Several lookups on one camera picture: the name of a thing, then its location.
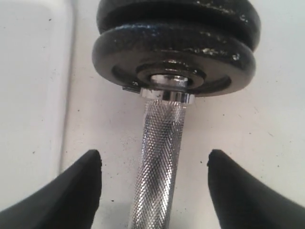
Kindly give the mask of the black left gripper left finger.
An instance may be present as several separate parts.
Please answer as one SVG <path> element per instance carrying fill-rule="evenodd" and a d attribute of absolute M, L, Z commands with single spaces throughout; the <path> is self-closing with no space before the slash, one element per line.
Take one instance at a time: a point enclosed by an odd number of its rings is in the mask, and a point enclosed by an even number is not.
<path fill-rule="evenodd" d="M 1 211 L 2 229 L 90 229 L 102 190 L 102 160 L 89 150 L 48 185 Z"/>

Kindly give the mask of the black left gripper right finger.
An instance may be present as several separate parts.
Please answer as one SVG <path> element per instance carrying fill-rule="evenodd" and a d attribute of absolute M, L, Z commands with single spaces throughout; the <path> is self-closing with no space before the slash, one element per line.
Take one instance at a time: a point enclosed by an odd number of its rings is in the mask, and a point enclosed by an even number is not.
<path fill-rule="evenodd" d="M 305 208 L 269 188 L 225 152 L 209 154 L 208 187 L 223 229 L 303 229 Z"/>

